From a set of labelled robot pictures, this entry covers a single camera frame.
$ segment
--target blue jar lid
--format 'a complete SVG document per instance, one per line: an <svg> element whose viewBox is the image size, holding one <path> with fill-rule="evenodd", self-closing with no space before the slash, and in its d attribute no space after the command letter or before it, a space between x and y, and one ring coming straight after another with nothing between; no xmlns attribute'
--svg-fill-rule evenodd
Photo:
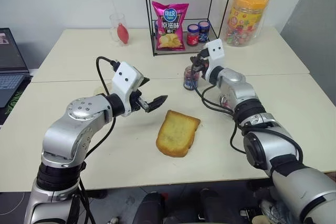
<svg viewBox="0 0 336 224"><path fill-rule="evenodd" d="M200 29L210 29L210 23L206 20L198 22Z"/></svg>
<svg viewBox="0 0 336 224"><path fill-rule="evenodd" d="M198 32L200 29L198 27L197 24L191 24L191 25L188 25L188 31L191 32L191 33L196 33Z"/></svg>

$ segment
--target red object in cup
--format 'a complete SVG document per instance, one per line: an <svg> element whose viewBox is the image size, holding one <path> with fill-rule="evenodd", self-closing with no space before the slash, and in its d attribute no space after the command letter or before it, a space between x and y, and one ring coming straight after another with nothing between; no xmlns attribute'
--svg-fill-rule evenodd
<svg viewBox="0 0 336 224"><path fill-rule="evenodd" d="M123 26L122 23L119 23L119 24L118 24L118 27L117 27L117 34L118 34L119 39L120 39L124 44L127 44L128 39L129 39L129 35L128 35L128 31L127 31L127 29Z"/></svg>

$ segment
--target black cable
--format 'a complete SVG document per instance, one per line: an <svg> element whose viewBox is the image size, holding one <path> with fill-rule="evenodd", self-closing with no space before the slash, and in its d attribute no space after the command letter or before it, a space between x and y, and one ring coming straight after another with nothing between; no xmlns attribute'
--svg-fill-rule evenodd
<svg viewBox="0 0 336 224"><path fill-rule="evenodd" d="M193 68L194 68L194 64L191 65L191 76L192 76L192 79L193 79L193 77L194 77L194 70L193 70ZM213 106L216 106L216 107L225 109L225 110L227 110L227 111L233 113L233 111L232 111L230 108L225 107L225 106L222 106L222 105L217 104L217 103L214 103L214 102L209 101L208 99L204 98L204 96L202 96L202 94L199 92L199 90L197 89L197 87L196 87L196 85L195 85L195 83L194 83L193 81L192 81L192 85L193 85L194 90L195 90L196 93L198 94L198 96L201 97L202 101L204 100L204 101L206 101L207 103L209 103L209 104L211 104L211 105L213 105Z"/></svg>
<svg viewBox="0 0 336 224"><path fill-rule="evenodd" d="M210 90L210 89L212 89L212 88L214 88L214 87L215 87L215 86L210 86L210 87L206 88L206 89L202 92L202 94L201 94L202 103L203 103L208 109L211 109L211 110L214 110L214 111L218 111L218 112L222 112L222 113L225 113L225 114L228 114L228 115L233 116L233 112L229 111L229 108L228 108L228 107L225 107L226 110L220 110L220 109L211 107L211 106L209 106L208 104L205 103L205 102L206 102L206 101L205 101L206 99L204 98L205 93L206 93L208 90Z"/></svg>
<svg viewBox="0 0 336 224"><path fill-rule="evenodd" d="M90 218L90 220L91 220L91 223L92 223L92 224L96 224L95 219L93 218L93 215L92 215L92 213L91 213L91 211L90 211L90 205L89 205L89 202L86 202L86 200L85 200L85 196L84 196L83 192L82 192L81 190L79 190L79 189L78 189L78 194L79 194L79 196L80 196L80 200L81 200L81 202L82 202L82 204L83 204L83 206L84 206L84 209L86 210L86 212L87 212L88 215L89 215L89 218Z"/></svg>
<svg viewBox="0 0 336 224"><path fill-rule="evenodd" d="M242 150L236 148L236 147L233 145L233 138L235 137L235 135L236 135L236 133L237 133L237 128L238 128L238 126L237 126L237 124L235 123L235 128L233 129L233 133L232 133L232 136L231 136L231 138L230 138L230 145L231 145L231 147L232 147L234 150L236 150L236 151L238 151L238 152L240 152L240 153L246 154L246 152L244 152L244 151L242 151Z"/></svg>
<svg viewBox="0 0 336 224"><path fill-rule="evenodd" d="M103 76L101 75L101 72L100 72L99 60L105 60L105 61L107 61L111 65L113 65L113 63L115 63L115 61L110 60L110 59L108 59L106 57L103 57L103 56L99 56L96 59L96 67L97 67L97 72L98 72L98 75L99 75L99 79L100 79L100 81L101 81L101 83L102 83L102 85L103 85L103 87L105 89L106 94L109 95L110 94L109 90L107 89L107 86L105 84ZM108 138L108 136L111 134L111 132L112 132L112 130L114 128L114 125L116 124L115 122L116 122L116 118L113 118L112 124L111 124L111 127L110 127L109 131L106 133L106 135L93 148L91 148L87 152L85 158L87 158L95 149L97 149ZM87 194L87 192L86 192L86 190L84 188L84 185L83 185L83 182L82 182L81 178L79 178L79 186L80 186L80 189L81 189L81 190L79 190L80 199L81 199L82 204L84 205L84 208L86 210L86 215L85 215L85 221L84 221L84 223L87 224L88 221L89 221L89 218L90 218L91 224L96 224L95 219L94 219L94 217L92 215L92 212L90 210L89 197L88 197L88 194Z"/></svg>
<svg viewBox="0 0 336 224"><path fill-rule="evenodd" d="M203 100L203 98L204 98L204 94L205 94L208 90L210 90L210 89L212 89L212 88L214 88L214 87L215 87L215 85L206 88L206 89L203 91L203 93L201 94L201 98L202 98L202 102L203 102L203 104L204 104L207 108L209 108L209 109L211 109L211 110L218 111L218 112L222 112L222 113L229 114L229 115L233 116L233 113L230 113L230 112L228 112L228 111L223 111L223 110L220 110L220 109L217 109L217 108L213 108L213 107L209 106L208 104L206 104L205 101ZM230 137L230 146L231 146L234 150L236 150L236 151L238 151L238 152L240 152L240 153L246 154L246 152L244 152L244 151L242 151L242 150L236 148L236 147L233 145L233 139L234 139L234 137L235 137L235 135L236 135L236 133L237 133L237 128L238 128L238 126L237 126L237 124L235 123L234 130L233 130L232 135L231 135L231 137Z"/></svg>
<svg viewBox="0 0 336 224"><path fill-rule="evenodd" d="M287 142L291 143L292 145L294 145L294 147L297 149L298 153L299 153L299 161L302 163L303 162L303 151L300 147L300 145L298 145L297 142L295 142L293 139L291 139L290 137L277 132L277 131L272 131L270 129L265 129L265 128L258 128L258 127L248 127L248 126L244 126L242 129L243 135L246 135L248 132L251 131L255 131L255 132L263 132L263 133L268 133L274 136L278 136L280 138L283 138L284 140L286 140Z"/></svg>
<svg viewBox="0 0 336 224"><path fill-rule="evenodd" d="M111 127L110 127L110 129L109 129L109 131L106 133L106 135L93 147L93 148L91 148L88 152L87 152L87 154L86 154L86 156L85 156L85 158L87 158L95 149L97 149L98 147L99 147L99 145L101 145L106 139L107 139L107 137L111 134L111 132L112 132L112 130L113 130L113 128L114 128L114 125L116 124L115 122L116 122L116 118L113 118L113 121L112 121L112 125L111 125Z"/></svg>
<svg viewBox="0 0 336 224"><path fill-rule="evenodd" d="M112 63L112 60L110 60L110 59L108 59L108 58L106 58L106 57L104 57L104 56L98 56L98 57L96 58L96 68L97 68L97 72L98 72L100 81L101 81L101 83L103 84L103 87L104 87L104 89L105 89L106 94L109 95L109 94L110 94L110 93L109 93L109 90L107 89L106 84L105 84L104 79L103 79L103 76L101 75L101 72L100 72L100 68L99 68L99 60L105 60L105 61L107 61L107 62L110 63L110 64Z"/></svg>

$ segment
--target plastic container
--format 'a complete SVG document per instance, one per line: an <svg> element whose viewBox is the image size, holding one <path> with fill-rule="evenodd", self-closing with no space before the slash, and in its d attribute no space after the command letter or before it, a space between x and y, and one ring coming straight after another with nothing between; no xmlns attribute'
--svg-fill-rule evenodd
<svg viewBox="0 0 336 224"><path fill-rule="evenodd" d="M191 75L191 66L188 66L184 70L184 82L183 86L185 89L188 90L194 90L193 83L195 87L198 85L198 79L199 79L199 73L194 73L194 75Z"/></svg>
<svg viewBox="0 0 336 224"><path fill-rule="evenodd" d="M200 29L196 24L188 25L187 44L189 46L196 46L198 44L199 30Z"/></svg>
<svg viewBox="0 0 336 224"><path fill-rule="evenodd" d="M198 22L198 27L200 28L198 42L208 42L210 23L205 20L200 21Z"/></svg>
<svg viewBox="0 0 336 224"><path fill-rule="evenodd" d="M245 46L253 38L268 0L233 0L224 40L231 46Z"/></svg>

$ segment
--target toast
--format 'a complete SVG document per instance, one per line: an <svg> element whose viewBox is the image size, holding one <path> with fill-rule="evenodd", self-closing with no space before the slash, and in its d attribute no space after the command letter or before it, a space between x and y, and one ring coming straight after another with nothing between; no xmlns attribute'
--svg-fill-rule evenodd
<svg viewBox="0 0 336 224"><path fill-rule="evenodd" d="M168 110L156 139L159 151L171 157L184 157L193 145L200 119Z"/></svg>

